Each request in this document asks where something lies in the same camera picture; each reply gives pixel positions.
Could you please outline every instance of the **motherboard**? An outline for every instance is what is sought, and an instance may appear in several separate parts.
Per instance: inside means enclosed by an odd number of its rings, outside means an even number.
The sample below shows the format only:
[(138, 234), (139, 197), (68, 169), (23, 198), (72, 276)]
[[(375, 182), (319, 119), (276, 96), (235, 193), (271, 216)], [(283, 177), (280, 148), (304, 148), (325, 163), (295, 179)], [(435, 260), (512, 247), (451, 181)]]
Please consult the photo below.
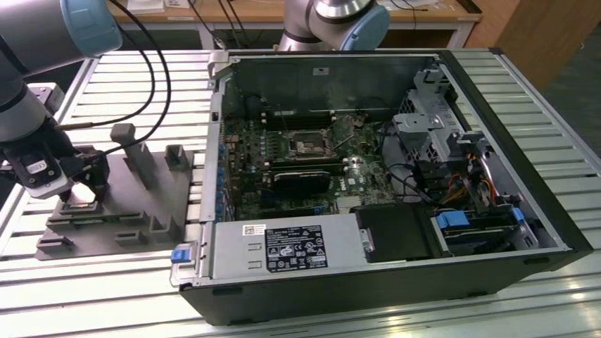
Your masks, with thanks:
[(329, 215), (392, 203), (379, 126), (357, 113), (227, 119), (235, 219)]

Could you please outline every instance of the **blue latch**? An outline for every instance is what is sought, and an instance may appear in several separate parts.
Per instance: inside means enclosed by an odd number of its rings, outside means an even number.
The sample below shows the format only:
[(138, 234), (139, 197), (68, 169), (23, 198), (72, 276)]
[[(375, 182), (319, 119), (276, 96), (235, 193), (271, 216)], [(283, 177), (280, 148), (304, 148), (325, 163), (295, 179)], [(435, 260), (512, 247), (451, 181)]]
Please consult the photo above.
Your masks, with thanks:
[(445, 211), (440, 213), (440, 215), (436, 216), (436, 222), (440, 229), (447, 227), (465, 227), (469, 225), (467, 213), (463, 211)]
[(523, 221), (525, 221), (525, 217), (524, 217), (524, 213), (523, 213), (523, 211), (520, 210), (520, 208), (513, 208), (513, 209), (511, 209), (511, 211), (512, 211), (512, 213), (513, 213), (513, 216), (516, 217), (516, 221), (517, 221), (517, 223), (520, 224)]
[(190, 249), (175, 249), (171, 252), (171, 263), (190, 263)]

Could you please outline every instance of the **blue cap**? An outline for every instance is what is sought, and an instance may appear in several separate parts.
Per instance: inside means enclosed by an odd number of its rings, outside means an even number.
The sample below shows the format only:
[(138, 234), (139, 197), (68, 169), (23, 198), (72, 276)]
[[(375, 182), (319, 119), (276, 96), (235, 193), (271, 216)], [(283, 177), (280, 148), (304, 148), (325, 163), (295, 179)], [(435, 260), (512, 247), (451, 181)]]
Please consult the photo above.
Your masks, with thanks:
[(62, 0), (68, 33), (82, 54), (99, 58), (122, 47), (122, 33), (104, 0)]
[(511, 209), (512, 210), (512, 213), (513, 213), (513, 216), (515, 216), (515, 218), (516, 218), (516, 221), (519, 222), (519, 223), (521, 223), (523, 221), (525, 221), (525, 217), (524, 217), (524, 213), (523, 213), (523, 211), (520, 210), (520, 208), (513, 208), (513, 209)]
[(444, 229), (447, 227), (465, 227), (469, 225), (469, 220), (463, 211), (444, 211), (436, 217), (436, 223), (439, 228)]
[(175, 249), (171, 252), (171, 263), (190, 263), (190, 249)]
[(355, 24), (340, 46), (341, 51), (371, 51), (380, 46), (387, 36), (391, 14), (376, 5)]

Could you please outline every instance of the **barcode sticker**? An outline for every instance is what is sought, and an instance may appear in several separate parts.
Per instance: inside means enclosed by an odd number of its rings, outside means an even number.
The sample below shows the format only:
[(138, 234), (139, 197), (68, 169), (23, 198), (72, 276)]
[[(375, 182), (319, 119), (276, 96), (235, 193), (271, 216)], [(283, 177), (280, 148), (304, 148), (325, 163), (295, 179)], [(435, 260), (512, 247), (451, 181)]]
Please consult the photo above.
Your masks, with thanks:
[(248, 224), (243, 226), (243, 236), (253, 236), (256, 234), (265, 234), (264, 224)]

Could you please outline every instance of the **metal bracket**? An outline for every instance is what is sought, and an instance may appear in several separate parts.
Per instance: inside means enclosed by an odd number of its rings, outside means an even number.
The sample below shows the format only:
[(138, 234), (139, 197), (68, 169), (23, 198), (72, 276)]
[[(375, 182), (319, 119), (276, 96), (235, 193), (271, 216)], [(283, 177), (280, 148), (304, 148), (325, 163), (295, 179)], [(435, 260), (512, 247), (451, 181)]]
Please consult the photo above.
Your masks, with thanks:
[(225, 69), (231, 66), (229, 52), (227, 51), (213, 51), (208, 55), (208, 76), (215, 79), (223, 76)]

